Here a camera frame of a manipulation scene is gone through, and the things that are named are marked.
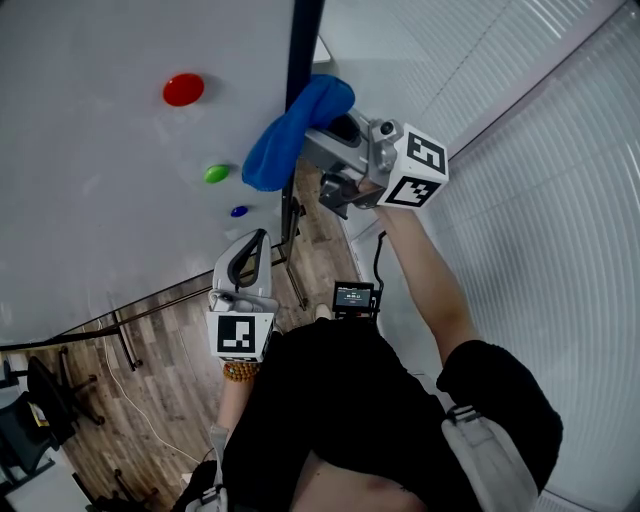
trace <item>whiteboard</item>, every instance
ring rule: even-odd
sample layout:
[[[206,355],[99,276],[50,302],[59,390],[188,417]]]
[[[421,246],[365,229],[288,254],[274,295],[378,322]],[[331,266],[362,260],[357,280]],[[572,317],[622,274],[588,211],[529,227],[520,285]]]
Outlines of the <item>whiteboard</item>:
[[[0,6],[0,345],[48,339],[213,268],[279,193],[239,166],[284,111],[294,0]],[[172,76],[201,99],[164,103]],[[235,170],[208,185],[214,164]],[[249,213],[234,219],[238,205]]]

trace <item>small screen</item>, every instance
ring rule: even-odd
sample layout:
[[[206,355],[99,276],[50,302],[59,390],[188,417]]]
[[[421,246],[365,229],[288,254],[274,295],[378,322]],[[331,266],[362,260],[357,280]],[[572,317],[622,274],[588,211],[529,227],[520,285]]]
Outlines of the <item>small screen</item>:
[[[336,306],[367,308],[371,302],[371,290],[339,286],[336,293]]]

